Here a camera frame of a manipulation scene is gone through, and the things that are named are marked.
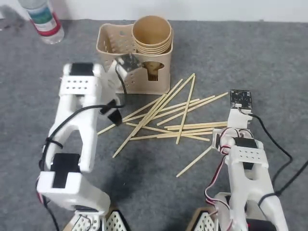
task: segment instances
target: floor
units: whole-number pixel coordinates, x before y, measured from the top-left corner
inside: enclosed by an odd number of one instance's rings
[[[54,230],[35,194],[41,147],[54,121],[62,67],[71,62],[99,62],[95,44],[103,23],[63,21],[65,38],[57,45],[43,44],[30,23],[0,31],[0,231]],[[283,186],[308,159],[308,25],[196,21],[171,21],[171,25],[171,86],[196,73],[192,98],[230,89],[251,90],[254,113],[295,158],[278,179],[277,187]],[[189,88],[172,104],[185,101]],[[156,97],[129,95],[121,112],[128,115]],[[188,113],[186,123],[225,121],[229,109],[229,98],[224,97]],[[99,121],[98,129],[107,125],[108,121]],[[264,143],[273,175],[287,158],[256,120],[250,128]],[[121,125],[99,136],[94,170],[87,178],[110,195],[132,231],[185,230],[194,211],[205,206],[203,190],[221,156],[211,151],[177,179],[175,175],[210,144],[189,138],[182,138],[179,145],[175,139],[131,141],[113,159],[131,131]],[[78,134],[73,134],[65,150],[79,152],[80,148]],[[308,227],[307,176],[306,170],[281,196],[290,231]],[[224,166],[210,194],[228,190]],[[73,215],[56,205],[51,208],[60,227]]]

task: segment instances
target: water bottle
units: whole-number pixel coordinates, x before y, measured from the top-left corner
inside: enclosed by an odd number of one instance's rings
[[[61,22],[48,0],[19,0],[19,2],[28,12],[32,24],[45,43],[55,44],[63,39]]]

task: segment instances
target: beige plastic caddy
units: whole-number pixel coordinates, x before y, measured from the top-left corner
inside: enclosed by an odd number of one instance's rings
[[[119,26],[104,24],[100,27],[96,49],[105,69],[108,69],[112,60],[124,53],[133,53],[141,62],[143,68],[130,74],[126,80],[127,92],[130,94],[157,94],[161,95],[170,90],[170,62],[173,50],[173,34],[171,42],[163,54],[142,54],[137,51],[132,35],[133,24]],[[149,64],[159,62],[158,75],[148,74]]]

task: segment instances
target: circuit board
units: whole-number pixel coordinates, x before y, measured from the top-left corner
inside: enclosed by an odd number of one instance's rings
[[[252,109],[251,92],[249,90],[230,90],[231,108]]]

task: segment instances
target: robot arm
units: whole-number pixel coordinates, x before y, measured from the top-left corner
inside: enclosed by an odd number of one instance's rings
[[[49,135],[70,115],[79,105],[82,107],[92,105],[119,105],[120,100],[116,90],[121,86],[122,79],[134,69],[140,67],[138,60],[131,54],[120,56],[112,62],[108,72],[103,71],[99,64],[66,64],[60,86],[60,100],[55,122]],[[91,172],[94,166],[96,153],[98,117],[108,117],[113,123],[122,122],[121,114],[116,108],[85,110],[70,119],[54,136],[53,140],[64,144],[72,131],[79,130],[82,139],[82,151],[79,160],[81,172]],[[51,168],[54,155],[61,152],[61,147],[51,143],[46,154],[47,168]]]
[[[273,193],[274,189],[263,143],[255,140],[247,129],[252,119],[247,115],[252,110],[251,94],[243,90],[231,90],[230,94],[228,126],[213,131],[212,143],[213,148],[227,153],[225,163],[231,188],[231,193],[221,192],[215,197],[230,206],[229,210],[223,203],[215,203],[220,228],[223,231],[287,231],[277,196],[266,198],[261,207],[257,205],[262,196]]]
[[[118,108],[123,105],[119,105],[116,90],[124,85],[128,73],[139,67],[141,63],[137,58],[126,54],[116,58],[107,73],[99,64],[66,64],[63,69],[59,105],[49,137],[57,132],[49,142],[45,158],[48,170],[41,171],[37,191],[77,214],[99,217],[103,222],[101,226],[93,226],[93,231],[104,230],[104,215],[110,206],[109,196],[82,175],[93,169],[97,118],[107,117],[116,125],[122,122]],[[70,119],[59,129],[68,117]],[[61,147],[74,130],[80,132],[82,151],[63,153]]]

